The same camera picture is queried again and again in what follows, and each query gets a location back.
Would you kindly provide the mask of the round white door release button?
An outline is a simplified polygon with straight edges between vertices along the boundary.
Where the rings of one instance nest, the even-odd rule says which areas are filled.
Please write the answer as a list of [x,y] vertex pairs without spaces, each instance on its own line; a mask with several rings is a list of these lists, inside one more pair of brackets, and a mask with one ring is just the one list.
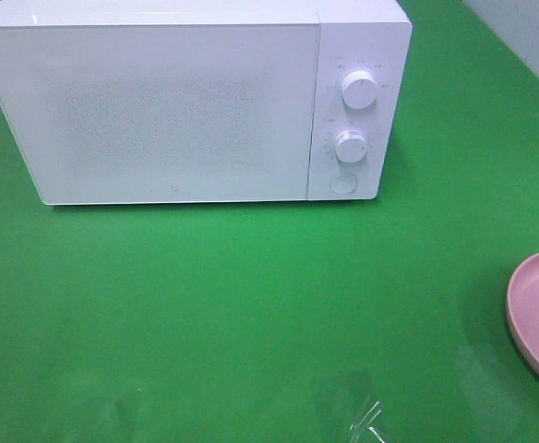
[[342,173],[333,176],[329,182],[329,188],[333,193],[350,195],[357,187],[357,177],[352,173]]

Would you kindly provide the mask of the white microwave door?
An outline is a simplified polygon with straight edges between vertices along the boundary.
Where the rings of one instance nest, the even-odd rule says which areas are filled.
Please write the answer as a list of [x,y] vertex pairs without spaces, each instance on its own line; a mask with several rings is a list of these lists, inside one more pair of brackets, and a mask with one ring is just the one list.
[[318,28],[0,28],[0,104],[48,205],[306,196]]

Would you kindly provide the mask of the lower white microwave knob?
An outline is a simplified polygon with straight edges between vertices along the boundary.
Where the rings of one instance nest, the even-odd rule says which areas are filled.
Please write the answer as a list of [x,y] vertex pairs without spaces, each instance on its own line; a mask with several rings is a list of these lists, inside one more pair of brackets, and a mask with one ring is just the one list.
[[337,159],[344,163],[356,163],[367,154],[367,140],[358,130],[344,130],[334,139],[334,151]]

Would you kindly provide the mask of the white microwave knob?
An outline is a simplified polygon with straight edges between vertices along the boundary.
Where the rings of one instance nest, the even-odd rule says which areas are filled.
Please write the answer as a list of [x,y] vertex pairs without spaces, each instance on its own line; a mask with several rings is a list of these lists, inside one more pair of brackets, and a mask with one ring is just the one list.
[[377,95],[376,79],[367,68],[354,69],[341,80],[342,100],[351,109],[362,110],[371,106]]
[[356,163],[367,154],[367,140],[358,130],[344,130],[334,139],[334,151],[337,159],[344,163]]

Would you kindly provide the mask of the upper white microwave knob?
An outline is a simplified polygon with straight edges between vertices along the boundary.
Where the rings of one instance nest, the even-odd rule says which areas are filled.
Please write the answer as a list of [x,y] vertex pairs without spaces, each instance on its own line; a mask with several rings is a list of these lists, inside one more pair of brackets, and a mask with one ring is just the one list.
[[362,110],[371,106],[377,95],[376,79],[367,68],[354,69],[341,80],[342,100],[351,109]]

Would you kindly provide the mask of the white microwave oven body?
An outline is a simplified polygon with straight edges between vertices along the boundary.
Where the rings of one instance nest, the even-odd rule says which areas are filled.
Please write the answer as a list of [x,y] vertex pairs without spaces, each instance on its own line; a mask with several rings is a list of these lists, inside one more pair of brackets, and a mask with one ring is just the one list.
[[[318,28],[306,196],[297,200],[371,199],[377,195],[407,58],[412,23],[395,1],[1,1],[0,28],[121,26],[270,26]],[[341,80],[357,68],[375,77],[371,106],[354,110]],[[340,162],[334,139],[361,131],[367,154]],[[330,179],[357,177],[350,195],[333,193]]]

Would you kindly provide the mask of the clear tape strip on table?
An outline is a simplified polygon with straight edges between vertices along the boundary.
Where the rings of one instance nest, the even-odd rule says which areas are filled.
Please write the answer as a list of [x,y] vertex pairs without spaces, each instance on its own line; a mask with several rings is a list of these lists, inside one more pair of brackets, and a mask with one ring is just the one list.
[[348,443],[387,443],[388,439],[377,426],[377,419],[382,413],[379,401],[367,404],[358,418],[349,426]]

